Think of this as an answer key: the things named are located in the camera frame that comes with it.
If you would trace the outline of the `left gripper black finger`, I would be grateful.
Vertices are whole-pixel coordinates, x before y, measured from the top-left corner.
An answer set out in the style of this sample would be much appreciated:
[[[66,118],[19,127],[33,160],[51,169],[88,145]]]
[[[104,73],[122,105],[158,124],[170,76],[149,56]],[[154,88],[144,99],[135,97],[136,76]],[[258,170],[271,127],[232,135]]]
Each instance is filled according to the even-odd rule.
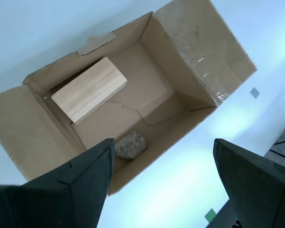
[[[0,228],[95,228],[114,169],[108,138],[21,186],[0,186]]]
[[[285,166],[215,139],[219,177],[244,228],[285,228]]]

